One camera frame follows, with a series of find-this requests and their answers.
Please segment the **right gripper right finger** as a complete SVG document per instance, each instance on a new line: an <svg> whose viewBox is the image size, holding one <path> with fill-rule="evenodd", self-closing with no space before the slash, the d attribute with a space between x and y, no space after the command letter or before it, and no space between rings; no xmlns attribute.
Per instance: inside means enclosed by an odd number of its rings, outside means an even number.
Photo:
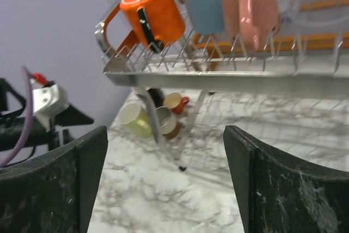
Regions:
<svg viewBox="0 0 349 233"><path fill-rule="evenodd" d="M245 232L348 232L348 172L286 153L237 126L223 133Z"/></svg>

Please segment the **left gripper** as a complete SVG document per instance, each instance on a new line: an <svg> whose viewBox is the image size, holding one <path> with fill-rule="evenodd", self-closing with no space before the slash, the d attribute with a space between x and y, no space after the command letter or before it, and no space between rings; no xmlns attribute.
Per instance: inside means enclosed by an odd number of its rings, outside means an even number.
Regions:
<svg viewBox="0 0 349 233"><path fill-rule="evenodd" d="M94 119L81 112L73 105L63 110L56 116L56 125L61 127L85 126L94 123ZM48 148L59 148L74 140L68 129L57 130L50 123L50 130L47 131L43 125L35 120L35 145L47 145Z"/></svg>

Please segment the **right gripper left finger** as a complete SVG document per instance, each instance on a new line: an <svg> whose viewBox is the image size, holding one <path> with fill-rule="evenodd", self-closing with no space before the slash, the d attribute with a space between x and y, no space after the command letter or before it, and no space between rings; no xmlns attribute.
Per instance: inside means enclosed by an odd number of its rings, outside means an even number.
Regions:
<svg viewBox="0 0 349 233"><path fill-rule="evenodd" d="M87 232L107 148L100 126L1 169L1 232Z"/></svg>

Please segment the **light green mug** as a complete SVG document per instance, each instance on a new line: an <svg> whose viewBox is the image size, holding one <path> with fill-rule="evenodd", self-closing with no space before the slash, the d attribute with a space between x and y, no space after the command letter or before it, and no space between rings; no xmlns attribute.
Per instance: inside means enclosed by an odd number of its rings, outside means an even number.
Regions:
<svg viewBox="0 0 349 233"><path fill-rule="evenodd" d="M131 133L148 138L152 136L152 128L147 111L138 102L125 104L119 111L118 120Z"/></svg>

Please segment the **black faceted mug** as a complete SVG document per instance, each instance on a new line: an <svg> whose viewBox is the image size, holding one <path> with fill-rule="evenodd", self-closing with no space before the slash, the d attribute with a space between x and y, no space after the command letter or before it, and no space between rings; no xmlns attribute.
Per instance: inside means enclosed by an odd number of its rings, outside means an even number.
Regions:
<svg viewBox="0 0 349 233"><path fill-rule="evenodd" d="M164 101L164 94L161 89L159 88L148 88L147 92L149 93L152 101L154 102L154 105L156 108L163 106Z"/></svg>

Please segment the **cream cup brown band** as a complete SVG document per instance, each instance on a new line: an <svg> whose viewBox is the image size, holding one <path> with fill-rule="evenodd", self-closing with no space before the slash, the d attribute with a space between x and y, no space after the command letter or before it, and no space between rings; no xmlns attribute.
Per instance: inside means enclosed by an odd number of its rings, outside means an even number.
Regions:
<svg viewBox="0 0 349 233"><path fill-rule="evenodd" d="M157 114L159 125L160 125L160 133L167 140L174 139L179 135L181 124L176 119L174 113L171 109L162 106L155 109Z"/></svg>

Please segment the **small copper orange cup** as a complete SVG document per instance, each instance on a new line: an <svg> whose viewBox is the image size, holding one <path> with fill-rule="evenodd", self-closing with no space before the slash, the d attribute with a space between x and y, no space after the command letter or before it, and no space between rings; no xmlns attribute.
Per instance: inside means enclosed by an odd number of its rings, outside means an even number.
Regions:
<svg viewBox="0 0 349 233"><path fill-rule="evenodd" d="M163 105L171 109L173 113L181 115L189 101L189 97L182 97L179 93L171 93L165 97Z"/></svg>

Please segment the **pink ceramic mug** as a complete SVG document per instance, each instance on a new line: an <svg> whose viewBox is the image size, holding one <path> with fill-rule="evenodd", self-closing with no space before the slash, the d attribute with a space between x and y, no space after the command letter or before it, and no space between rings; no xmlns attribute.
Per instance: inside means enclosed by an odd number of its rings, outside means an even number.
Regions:
<svg viewBox="0 0 349 233"><path fill-rule="evenodd" d="M247 51L262 49L280 25L277 0L223 0L225 29L240 36Z"/></svg>

